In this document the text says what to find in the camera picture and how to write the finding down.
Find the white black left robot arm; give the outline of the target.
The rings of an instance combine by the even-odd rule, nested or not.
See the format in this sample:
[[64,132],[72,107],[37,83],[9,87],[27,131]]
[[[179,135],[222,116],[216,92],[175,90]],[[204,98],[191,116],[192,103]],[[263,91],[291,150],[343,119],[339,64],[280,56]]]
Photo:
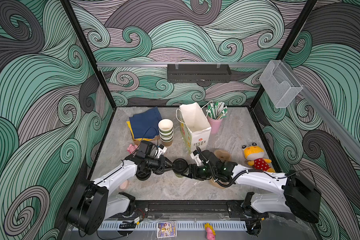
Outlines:
[[121,164],[109,173],[93,181],[83,180],[75,189],[66,208],[66,222],[86,235],[98,230],[104,220],[127,212],[134,197],[124,192],[113,199],[109,196],[132,177],[141,181],[152,173],[162,174],[172,169],[171,161],[164,156],[167,147],[141,141],[140,145]]

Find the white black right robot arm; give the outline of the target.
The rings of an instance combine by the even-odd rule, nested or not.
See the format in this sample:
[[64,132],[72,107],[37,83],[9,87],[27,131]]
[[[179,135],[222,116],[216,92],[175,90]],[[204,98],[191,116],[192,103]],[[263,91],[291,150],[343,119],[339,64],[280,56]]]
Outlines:
[[316,224],[319,222],[321,191],[302,175],[301,171],[270,173],[250,169],[235,162],[222,162],[208,150],[191,153],[195,164],[188,166],[190,179],[213,180],[222,188],[248,185],[268,191],[267,194],[247,194],[244,207],[257,213],[288,213]]

